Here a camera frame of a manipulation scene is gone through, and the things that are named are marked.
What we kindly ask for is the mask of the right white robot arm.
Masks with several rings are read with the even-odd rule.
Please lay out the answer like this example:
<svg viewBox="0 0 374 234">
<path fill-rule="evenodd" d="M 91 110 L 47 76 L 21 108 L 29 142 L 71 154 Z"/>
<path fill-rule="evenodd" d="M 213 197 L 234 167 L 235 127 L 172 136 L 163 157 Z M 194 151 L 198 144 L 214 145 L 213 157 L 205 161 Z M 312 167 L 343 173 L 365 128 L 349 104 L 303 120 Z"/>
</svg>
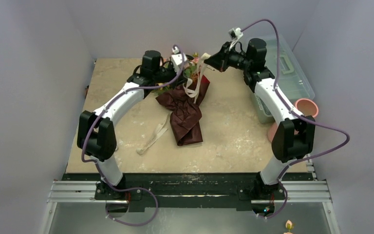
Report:
<svg viewBox="0 0 374 234">
<path fill-rule="evenodd" d="M 315 119 L 304 116 L 287 99 L 276 84 L 278 76 L 265 66 L 266 54 L 266 42 L 253 38 L 244 52 L 236 51 L 230 42 L 226 42 L 219 52 L 204 61 L 220 72 L 229 67 L 242 70 L 246 85 L 265 103 L 277 124 L 271 142 L 273 156 L 260 172 L 261 181 L 254 185 L 255 195 L 259 198 L 272 194 L 273 185 L 278 183 L 292 162 L 311 153 L 315 133 Z"/>
</svg>

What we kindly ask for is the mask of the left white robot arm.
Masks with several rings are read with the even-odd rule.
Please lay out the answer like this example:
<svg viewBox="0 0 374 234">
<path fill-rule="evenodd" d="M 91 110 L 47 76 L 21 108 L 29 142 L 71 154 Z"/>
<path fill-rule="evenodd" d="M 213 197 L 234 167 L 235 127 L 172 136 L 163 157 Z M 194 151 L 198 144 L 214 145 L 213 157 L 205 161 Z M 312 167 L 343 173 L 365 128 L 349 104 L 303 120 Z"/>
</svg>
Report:
<svg viewBox="0 0 374 234">
<path fill-rule="evenodd" d="M 113 199 L 121 199 L 126 192 L 124 175 L 113 157 L 117 150 L 115 127 L 152 90 L 178 83 L 188 58 L 177 46 L 172 50 L 167 61 L 160 52 L 147 50 L 117 94 L 96 110 L 83 111 L 79 116 L 76 143 L 81 160 L 96 165 L 102 181 L 108 184 L 107 194 Z"/>
</svg>

